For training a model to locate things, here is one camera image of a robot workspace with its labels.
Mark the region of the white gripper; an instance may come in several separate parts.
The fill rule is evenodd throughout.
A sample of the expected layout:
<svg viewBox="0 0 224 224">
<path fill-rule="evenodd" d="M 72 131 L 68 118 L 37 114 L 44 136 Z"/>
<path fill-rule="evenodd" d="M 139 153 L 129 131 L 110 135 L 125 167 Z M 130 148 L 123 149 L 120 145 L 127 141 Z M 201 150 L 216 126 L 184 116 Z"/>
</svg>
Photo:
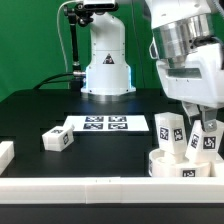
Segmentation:
<svg viewBox="0 0 224 224">
<path fill-rule="evenodd" d="M 215 108 L 224 107 L 223 58 L 221 46 L 216 43 L 198 47 L 196 53 L 189 54 L 184 68 L 170 69 L 167 62 L 156 62 L 165 94 L 183 101 L 182 107 L 191 125 L 200 118 L 197 105 L 202 105 L 201 121 L 205 132 L 217 129 Z"/>
</svg>

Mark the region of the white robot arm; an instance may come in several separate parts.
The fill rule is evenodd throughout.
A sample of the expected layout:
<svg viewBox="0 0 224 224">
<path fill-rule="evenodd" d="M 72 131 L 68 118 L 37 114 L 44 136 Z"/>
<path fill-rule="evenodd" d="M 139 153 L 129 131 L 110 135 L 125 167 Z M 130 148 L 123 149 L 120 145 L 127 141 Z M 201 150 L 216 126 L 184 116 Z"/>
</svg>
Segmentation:
<svg viewBox="0 0 224 224">
<path fill-rule="evenodd" d="M 211 15 L 219 0 L 141 0 L 151 22 L 150 56 L 167 97 L 182 102 L 187 116 L 198 116 L 206 132 L 217 128 L 224 107 L 224 44 L 215 35 Z M 131 88 L 125 61 L 125 26 L 111 13 L 116 0 L 84 0 L 90 14 L 91 62 L 84 91 L 122 95 Z"/>
</svg>

